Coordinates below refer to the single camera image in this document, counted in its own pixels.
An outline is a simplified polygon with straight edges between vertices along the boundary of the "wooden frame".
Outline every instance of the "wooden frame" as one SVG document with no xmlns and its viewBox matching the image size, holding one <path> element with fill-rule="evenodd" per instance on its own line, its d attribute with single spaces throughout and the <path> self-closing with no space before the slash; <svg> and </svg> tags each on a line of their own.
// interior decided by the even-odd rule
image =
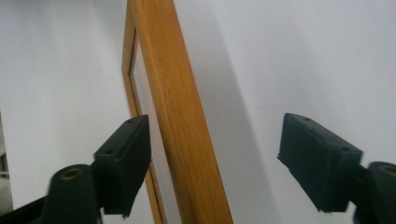
<svg viewBox="0 0 396 224">
<path fill-rule="evenodd" d="M 172 0 L 128 0 L 122 76 L 132 116 L 141 113 L 129 76 L 137 41 L 183 223 L 233 223 Z M 166 223 L 153 164 L 146 184 L 155 223 Z"/>
</svg>

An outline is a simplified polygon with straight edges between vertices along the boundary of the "wood grain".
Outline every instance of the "wood grain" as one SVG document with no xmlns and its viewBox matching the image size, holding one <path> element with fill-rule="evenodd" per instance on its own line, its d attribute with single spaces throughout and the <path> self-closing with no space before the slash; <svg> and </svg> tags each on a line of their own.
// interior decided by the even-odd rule
<svg viewBox="0 0 396 224">
<path fill-rule="evenodd" d="M 141 108 L 138 101 L 137 91 L 134 85 L 134 77 L 130 77 L 134 70 L 134 59 L 136 55 L 137 38 L 134 25 L 134 17 L 130 8 L 130 1 L 127 1 L 125 29 L 122 49 L 122 77 L 125 86 L 125 93 L 130 108 L 131 117 L 141 115 Z M 163 208 L 160 188 L 158 186 L 155 174 L 154 164 L 151 162 L 145 177 L 146 188 L 148 190 L 148 198 L 151 206 L 151 212 L 155 224 L 165 224 L 166 215 Z"/>
<path fill-rule="evenodd" d="M 172 0 L 131 0 L 183 223 L 233 223 Z"/>
</svg>

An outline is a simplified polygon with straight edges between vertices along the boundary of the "screw hole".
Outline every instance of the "screw hole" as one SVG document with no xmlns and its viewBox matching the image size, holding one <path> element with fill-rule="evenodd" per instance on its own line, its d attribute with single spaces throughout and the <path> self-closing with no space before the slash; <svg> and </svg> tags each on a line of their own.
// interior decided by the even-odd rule
<svg viewBox="0 0 396 224">
<path fill-rule="evenodd" d="M 81 174 L 82 174 L 81 169 L 73 168 L 73 169 L 70 169 L 70 170 L 64 172 L 61 176 L 61 179 L 62 180 L 70 180 L 70 179 L 74 179 L 74 178 L 78 177 Z"/>
</svg>

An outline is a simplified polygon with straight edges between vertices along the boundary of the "wooden edge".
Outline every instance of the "wooden edge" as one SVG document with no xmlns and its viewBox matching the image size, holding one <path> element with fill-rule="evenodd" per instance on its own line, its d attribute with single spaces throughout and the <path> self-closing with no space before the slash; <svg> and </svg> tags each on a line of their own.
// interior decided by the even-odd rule
<svg viewBox="0 0 396 224">
<path fill-rule="evenodd" d="M 134 79 L 131 80 L 129 74 L 134 69 L 134 59 L 136 55 L 137 38 L 135 34 L 134 17 L 130 8 L 130 1 L 127 1 L 125 30 L 122 49 L 122 77 L 125 86 L 125 92 L 132 117 L 141 115 L 140 104 L 138 102 L 137 91 L 135 90 Z M 148 198 L 151 206 L 151 212 L 155 224 L 165 224 L 166 215 L 163 208 L 163 201 L 158 186 L 157 176 L 155 174 L 154 164 L 151 162 L 148 172 L 145 176 Z"/>
<path fill-rule="evenodd" d="M 233 223 L 172 0 L 131 0 L 183 223 Z"/>
</svg>

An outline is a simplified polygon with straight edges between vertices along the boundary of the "wooden picture frame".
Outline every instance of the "wooden picture frame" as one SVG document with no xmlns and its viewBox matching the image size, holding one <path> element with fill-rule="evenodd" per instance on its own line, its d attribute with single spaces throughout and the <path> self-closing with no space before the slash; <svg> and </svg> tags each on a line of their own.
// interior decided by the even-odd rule
<svg viewBox="0 0 396 224">
<path fill-rule="evenodd" d="M 133 74 L 137 43 L 182 222 L 233 223 L 172 0 L 127 1 L 121 68 L 131 116 L 142 113 Z M 167 223 L 153 163 L 146 185 L 155 223 Z"/>
</svg>

